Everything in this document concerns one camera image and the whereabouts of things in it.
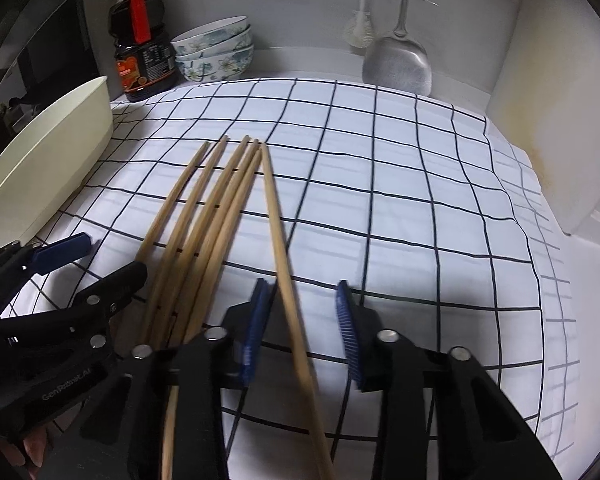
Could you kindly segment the left hand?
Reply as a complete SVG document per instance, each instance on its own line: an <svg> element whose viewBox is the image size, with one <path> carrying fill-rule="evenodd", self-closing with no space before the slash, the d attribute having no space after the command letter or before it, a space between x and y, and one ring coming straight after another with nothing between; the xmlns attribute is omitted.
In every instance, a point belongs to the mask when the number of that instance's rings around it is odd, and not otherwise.
<svg viewBox="0 0 600 480"><path fill-rule="evenodd" d="M48 445L48 430L45 425L35 428L22 441L22 445L9 443L0 438L0 450L6 460L14 467L24 467L35 476L44 463Z"/></svg>

